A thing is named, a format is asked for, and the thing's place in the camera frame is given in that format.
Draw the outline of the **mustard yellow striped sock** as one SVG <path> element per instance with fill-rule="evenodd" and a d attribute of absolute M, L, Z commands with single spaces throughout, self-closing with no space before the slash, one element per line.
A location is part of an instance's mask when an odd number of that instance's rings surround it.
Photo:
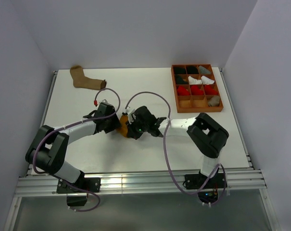
<path fill-rule="evenodd" d="M 121 134 L 123 137 L 127 138 L 128 128 L 126 122 L 128 122 L 128 116 L 122 115 L 119 119 L 120 128 L 117 128 L 116 131 Z"/>

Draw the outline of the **brown sock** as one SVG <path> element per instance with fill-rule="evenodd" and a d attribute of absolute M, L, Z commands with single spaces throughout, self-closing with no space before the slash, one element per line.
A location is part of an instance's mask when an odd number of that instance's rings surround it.
<path fill-rule="evenodd" d="M 83 67 L 79 65 L 70 68 L 70 75 L 73 79 L 73 86 L 75 88 L 83 88 L 89 90 L 101 90 L 106 87 L 106 80 L 92 79 L 85 76 Z"/>

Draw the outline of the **tan sock with red cuff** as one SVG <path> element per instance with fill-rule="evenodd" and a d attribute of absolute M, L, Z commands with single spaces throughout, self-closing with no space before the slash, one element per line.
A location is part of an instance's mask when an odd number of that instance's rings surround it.
<path fill-rule="evenodd" d="M 207 101 L 209 107 L 218 107 L 220 105 L 220 97 L 218 95 L 209 98 Z"/>

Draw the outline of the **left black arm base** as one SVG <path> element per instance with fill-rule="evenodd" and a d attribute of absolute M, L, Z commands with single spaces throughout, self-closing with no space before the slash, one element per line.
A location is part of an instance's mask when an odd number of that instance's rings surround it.
<path fill-rule="evenodd" d="M 84 178 L 80 182 L 68 183 L 63 179 L 58 180 L 57 194 L 66 194 L 66 204 L 69 209 L 76 212 L 88 212 L 96 209 L 101 202 L 97 193 L 100 191 L 101 178 Z M 97 203 L 92 208 L 82 208 L 88 202 L 90 196 L 97 199 Z"/>

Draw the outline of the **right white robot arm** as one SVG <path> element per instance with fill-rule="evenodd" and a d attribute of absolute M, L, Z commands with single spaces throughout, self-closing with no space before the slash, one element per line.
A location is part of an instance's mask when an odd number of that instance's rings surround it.
<path fill-rule="evenodd" d="M 126 137 L 139 139 L 144 133 L 165 139 L 167 135 L 189 137 L 203 154 L 200 184 L 209 188 L 216 182 L 216 172 L 221 150 L 227 143 L 229 133 L 206 113 L 188 119 L 156 118 L 146 106 L 137 109 L 127 107 Z"/>

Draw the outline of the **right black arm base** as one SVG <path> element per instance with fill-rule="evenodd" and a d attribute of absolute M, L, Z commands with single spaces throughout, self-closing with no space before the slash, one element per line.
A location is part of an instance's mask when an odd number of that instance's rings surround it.
<path fill-rule="evenodd" d="M 207 179 L 207 177 L 202 175 L 201 173 L 186 174 L 184 177 L 185 180 L 183 182 L 183 186 L 187 190 L 199 189 Z M 203 189 L 207 191 L 201 191 L 197 195 L 202 203 L 212 204 L 219 199 L 220 194 L 218 190 L 221 189 L 222 192 L 225 193 L 227 188 L 228 184 L 224 177 L 224 174 L 216 173 L 212 178 L 208 180 L 207 184 L 203 187 Z"/>

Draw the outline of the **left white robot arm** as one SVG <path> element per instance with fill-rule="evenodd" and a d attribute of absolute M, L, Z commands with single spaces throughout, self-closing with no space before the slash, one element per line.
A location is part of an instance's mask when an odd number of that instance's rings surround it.
<path fill-rule="evenodd" d="M 65 128 L 52 128 L 47 125 L 40 127 L 25 160 L 44 172 L 67 181 L 72 191 L 80 192 L 86 183 L 85 174 L 65 161 L 68 145 L 83 137 L 102 131 L 109 133 L 120 127 L 114 106 L 101 102 L 98 109 L 84 116 L 81 122 Z"/>

